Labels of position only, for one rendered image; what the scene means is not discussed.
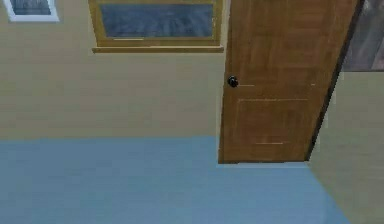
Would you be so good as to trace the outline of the brown wooden room door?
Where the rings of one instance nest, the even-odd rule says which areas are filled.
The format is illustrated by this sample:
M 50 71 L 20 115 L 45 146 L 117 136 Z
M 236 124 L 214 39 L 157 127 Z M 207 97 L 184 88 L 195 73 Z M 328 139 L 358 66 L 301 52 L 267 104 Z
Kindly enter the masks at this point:
M 219 163 L 308 159 L 362 5 L 231 0 Z

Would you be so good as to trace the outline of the white framed wall picture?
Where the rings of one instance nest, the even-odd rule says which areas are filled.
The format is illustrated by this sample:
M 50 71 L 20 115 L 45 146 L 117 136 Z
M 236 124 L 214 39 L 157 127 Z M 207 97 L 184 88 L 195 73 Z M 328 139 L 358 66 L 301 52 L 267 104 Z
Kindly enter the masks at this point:
M 59 22 L 55 0 L 0 0 L 10 22 Z

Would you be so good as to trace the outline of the grey frameless wall picture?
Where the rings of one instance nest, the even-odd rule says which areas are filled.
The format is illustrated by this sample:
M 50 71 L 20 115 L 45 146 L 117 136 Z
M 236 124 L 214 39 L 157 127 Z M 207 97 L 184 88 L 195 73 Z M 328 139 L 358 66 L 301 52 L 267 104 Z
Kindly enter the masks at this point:
M 364 0 L 342 70 L 384 71 L 384 0 Z

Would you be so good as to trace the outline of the wooden framed window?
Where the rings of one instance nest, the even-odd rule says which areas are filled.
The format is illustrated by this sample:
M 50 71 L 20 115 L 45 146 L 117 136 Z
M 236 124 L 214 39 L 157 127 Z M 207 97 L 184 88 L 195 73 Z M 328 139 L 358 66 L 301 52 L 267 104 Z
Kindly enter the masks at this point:
M 88 0 L 95 53 L 221 53 L 223 0 Z

